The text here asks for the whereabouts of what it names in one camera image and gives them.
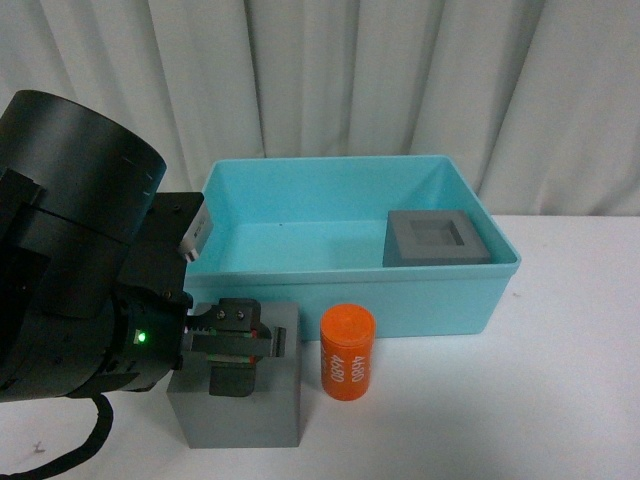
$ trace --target black cable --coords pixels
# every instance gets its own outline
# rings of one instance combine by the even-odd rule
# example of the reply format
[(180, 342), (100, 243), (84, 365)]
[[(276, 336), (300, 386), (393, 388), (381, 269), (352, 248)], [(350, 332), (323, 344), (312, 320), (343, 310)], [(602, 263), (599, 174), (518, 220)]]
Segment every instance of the black cable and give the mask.
[(77, 467), (81, 463), (86, 462), (93, 457), (109, 436), (111, 431), (111, 425), (113, 424), (113, 409), (109, 400), (104, 395), (98, 395), (93, 397), (93, 403), (98, 407), (98, 421), (96, 426), (93, 427), (93, 431), (87, 438), (87, 440), (75, 450), (62, 455), (61, 457), (52, 460), (46, 465), (35, 468), (28, 472), (12, 473), (10, 475), (1, 475), (0, 479), (11, 480), (42, 480), (45, 478), (51, 478), (67, 470)]

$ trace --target green led light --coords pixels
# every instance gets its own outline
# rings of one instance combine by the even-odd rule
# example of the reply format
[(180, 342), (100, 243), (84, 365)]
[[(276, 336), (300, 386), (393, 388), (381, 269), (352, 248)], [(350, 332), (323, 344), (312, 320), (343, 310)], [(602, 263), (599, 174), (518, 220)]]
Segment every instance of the green led light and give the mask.
[(136, 333), (133, 337), (133, 343), (136, 345), (141, 345), (147, 341), (147, 332), (144, 330), (136, 330)]

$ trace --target printed number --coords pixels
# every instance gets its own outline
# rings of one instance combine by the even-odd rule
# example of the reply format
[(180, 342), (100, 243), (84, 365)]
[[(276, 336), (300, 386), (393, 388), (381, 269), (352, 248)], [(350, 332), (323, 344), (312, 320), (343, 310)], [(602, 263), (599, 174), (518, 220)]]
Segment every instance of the printed number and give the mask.
[(339, 356), (333, 355), (331, 357), (331, 379), (334, 382), (344, 382), (344, 360)]
[(360, 382), (364, 379), (364, 357), (356, 357), (351, 362), (351, 381)]

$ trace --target orange can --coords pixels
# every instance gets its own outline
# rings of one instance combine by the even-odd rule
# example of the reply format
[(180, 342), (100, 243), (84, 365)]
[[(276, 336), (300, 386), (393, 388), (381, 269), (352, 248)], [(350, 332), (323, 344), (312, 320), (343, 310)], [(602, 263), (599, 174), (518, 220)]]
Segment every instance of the orange can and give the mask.
[(322, 387), (337, 400), (365, 394), (371, 378), (371, 351), (376, 336), (373, 315), (354, 304), (327, 310), (320, 320)]

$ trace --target blue storage tray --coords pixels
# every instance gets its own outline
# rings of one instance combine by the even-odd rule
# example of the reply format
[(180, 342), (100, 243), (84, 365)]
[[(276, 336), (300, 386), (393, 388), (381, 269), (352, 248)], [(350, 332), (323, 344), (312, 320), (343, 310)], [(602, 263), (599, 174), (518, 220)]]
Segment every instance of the blue storage tray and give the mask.
[[(378, 337), (481, 332), (520, 265), (443, 156), (224, 160), (204, 194), (214, 230), (185, 290), (196, 304), (297, 302), (305, 340), (347, 302), (373, 313)], [(389, 210), (430, 209), (464, 210), (491, 263), (383, 268)]]

